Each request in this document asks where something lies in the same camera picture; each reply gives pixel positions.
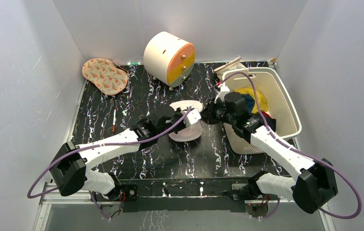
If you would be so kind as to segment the white mesh bra laundry bag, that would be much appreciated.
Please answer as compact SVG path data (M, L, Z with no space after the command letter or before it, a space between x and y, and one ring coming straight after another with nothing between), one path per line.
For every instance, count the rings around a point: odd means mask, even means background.
M185 114L190 107L191 109L198 109L199 112L203 111L203 104L195 100L177 101L171 103L170 106L174 109L180 108L183 114ZM178 131L177 133L175 132L170 133L169 137L176 142L188 142L199 138L202 135L202 133L203 133L203 128L199 121L190 127L186 126L184 129Z

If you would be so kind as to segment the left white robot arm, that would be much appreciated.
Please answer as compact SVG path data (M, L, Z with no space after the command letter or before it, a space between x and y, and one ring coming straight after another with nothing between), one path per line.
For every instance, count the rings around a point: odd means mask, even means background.
M116 200L123 192L120 181L112 173L94 170L96 166L150 147L160 137L178 133L200 119L200 113L191 106L187 110L165 106L159 113L145 116L130 128L103 140L77 146L65 143L53 159L50 173L61 196L84 190Z

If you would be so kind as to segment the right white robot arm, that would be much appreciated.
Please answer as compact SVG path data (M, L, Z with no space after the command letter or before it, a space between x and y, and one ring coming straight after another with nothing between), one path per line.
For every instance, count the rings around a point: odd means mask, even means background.
M256 146L277 161L289 177L260 171L240 189L232 189L234 200L262 199L274 194L293 200L298 207L312 214L338 194L335 172L326 159L313 160L276 135L263 114L250 114L244 98L235 92L224 99L209 101L201 112L209 124L225 123L249 144Z

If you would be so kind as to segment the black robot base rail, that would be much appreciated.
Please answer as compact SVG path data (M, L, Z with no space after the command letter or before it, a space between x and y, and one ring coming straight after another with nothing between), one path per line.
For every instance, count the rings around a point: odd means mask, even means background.
M125 213L167 211L216 211L264 216L271 196L248 193L247 178L192 178L121 180L120 195L109 199L93 193L109 215L121 209Z

